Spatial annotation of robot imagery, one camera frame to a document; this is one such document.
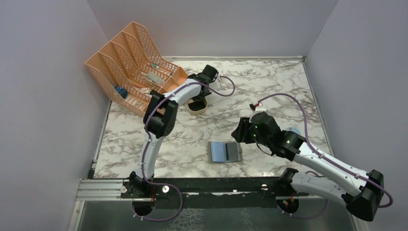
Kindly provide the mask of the grey leather card holder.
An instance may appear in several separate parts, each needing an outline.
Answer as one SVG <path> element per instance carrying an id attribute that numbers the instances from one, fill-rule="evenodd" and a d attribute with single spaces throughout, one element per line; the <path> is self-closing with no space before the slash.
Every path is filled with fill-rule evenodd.
<path id="1" fill-rule="evenodd" d="M 226 160 L 226 143 L 228 142 L 219 142 L 219 141 L 210 141 L 207 144 L 207 150 L 208 150 L 208 156 L 209 160 L 208 162 L 211 164 L 226 164 L 226 163 L 236 163 L 236 162 L 228 162 Z M 239 144 L 240 147 L 240 161 L 237 162 L 242 162 L 243 157 L 242 157 L 242 148 L 241 145 Z"/>

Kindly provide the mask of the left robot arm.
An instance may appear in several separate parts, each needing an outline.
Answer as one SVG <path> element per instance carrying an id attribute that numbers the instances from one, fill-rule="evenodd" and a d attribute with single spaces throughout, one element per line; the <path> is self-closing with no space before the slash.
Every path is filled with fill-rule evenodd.
<path id="1" fill-rule="evenodd" d="M 152 91 L 151 101 L 143 118 L 145 140 L 136 169 L 129 176 L 129 186 L 138 197 L 151 193 L 151 180 L 160 147 L 175 126 L 178 108 L 193 98 L 204 98 L 211 94 L 209 85 L 219 72 L 206 65 L 202 72 L 191 74 L 187 80 L 174 90 L 160 94 Z"/>

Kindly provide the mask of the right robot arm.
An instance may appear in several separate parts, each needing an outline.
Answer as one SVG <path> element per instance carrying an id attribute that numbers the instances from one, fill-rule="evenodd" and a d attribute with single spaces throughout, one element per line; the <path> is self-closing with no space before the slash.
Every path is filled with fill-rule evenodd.
<path id="1" fill-rule="evenodd" d="M 232 137 L 238 143 L 261 144 L 276 155 L 297 162 L 322 174 L 321 178 L 287 168 L 279 177 L 276 188 L 285 196 L 308 193 L 346 207 L 364 221 L 373 221 L 383 197 L 383 174 L 377 170 L 358 170 L 326 153 L 317 153 L 306 138 L 292 130 L 282 130 L 266 112 L 242 117 Z"/>

